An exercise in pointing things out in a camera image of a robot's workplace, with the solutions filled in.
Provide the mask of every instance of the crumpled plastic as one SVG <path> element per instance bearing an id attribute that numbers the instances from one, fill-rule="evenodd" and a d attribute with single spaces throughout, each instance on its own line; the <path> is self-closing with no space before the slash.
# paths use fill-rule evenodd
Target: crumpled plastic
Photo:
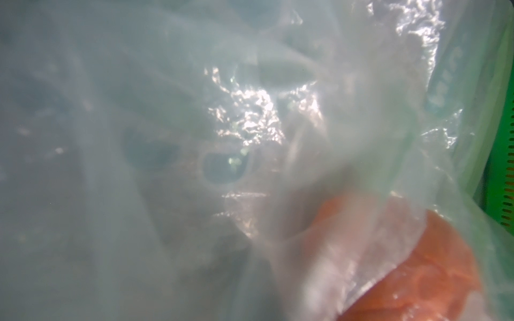
<path id="1" fill-rule="evenodd" d="M 501 95 L 483 84 L 508 76 L 507 1 L 18 6 L 0 48 L 3 319 L 335 319 L 409 257 L 426 209 L 474 250 L 471 316 L 509 318 L 514 256 L 469 199 L 484 164 L 464 147 L 497 126 L 469 95 Z M 330 222 L 343 241 L 306 260 L 319 207 L 349 190 L 376 209 L 350 200 Z"/>

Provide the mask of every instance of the green plastic crate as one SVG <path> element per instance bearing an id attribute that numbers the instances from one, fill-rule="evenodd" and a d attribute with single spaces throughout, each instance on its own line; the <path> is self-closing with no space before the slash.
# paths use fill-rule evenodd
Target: green plastic crate
<path id="1" fill-rule="evenodd" d="M 514 68 L 489 157 L 485 211 L 514 235 Z"/>

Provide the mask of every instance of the shiny plastic surface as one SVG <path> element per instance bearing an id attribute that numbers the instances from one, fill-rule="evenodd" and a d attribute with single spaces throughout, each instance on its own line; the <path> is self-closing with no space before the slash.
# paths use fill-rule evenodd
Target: shiny plastic surface
<path id="1" fill-rule="evenodd" d="M 503 313 L 514 292 L 482 268 L 493 234 L 448 152 L 460 109 L 427 103 L 469 8 L 511 20 L 485 3 L 3 5 L 0 318 L 335 319 L 411 255 L 427 208 Z M 305 255 L 318 208 L 349 188 L 376 199 L 350 199 Z M 408 219 L 380 211 L 391 195 Z"/>

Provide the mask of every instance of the dark hole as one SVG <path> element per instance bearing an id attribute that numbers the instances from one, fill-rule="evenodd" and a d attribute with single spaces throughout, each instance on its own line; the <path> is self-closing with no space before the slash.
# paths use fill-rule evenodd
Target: dark hole
<path id="1" fill-rule="evenodd" d="M 205 156 L 202 170 L 204 177 L 213 184 L 237 182 L 248 165 L 248 155 L 241 153 L 209 153 Z"/>
<path id="2" fill-rule="evenodd" d="M 123 136 L 122 148 L 127 161 L 138 169 L 163 169 L 175 162 L 180 147 L 146 137 L 134 129 L 127 129 Z"/>

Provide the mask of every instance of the orange object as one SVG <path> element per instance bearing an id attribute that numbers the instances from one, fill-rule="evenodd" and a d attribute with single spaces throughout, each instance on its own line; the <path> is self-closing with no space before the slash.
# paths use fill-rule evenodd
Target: orange object
<path id="1" fill-rule="evenodd" d="M 376 201 L 352 202 L 369 211 Z M 312 225 L 340 212 L 348 196 L 321 206 Z M 404 200 L 391 197 L 384 213 L 394 219 L 409 215 Z M 468 295 L 481 292 L 481 283 L 471 248 L 458 232 L 437 213 L 426 211 L 427 227 L 408 259 L 391 271 L 355 302 L 337 321 L 437 321 L 458 320 Z M 307 255 L 319 246 L 320 234 L 304 244 Z"/>

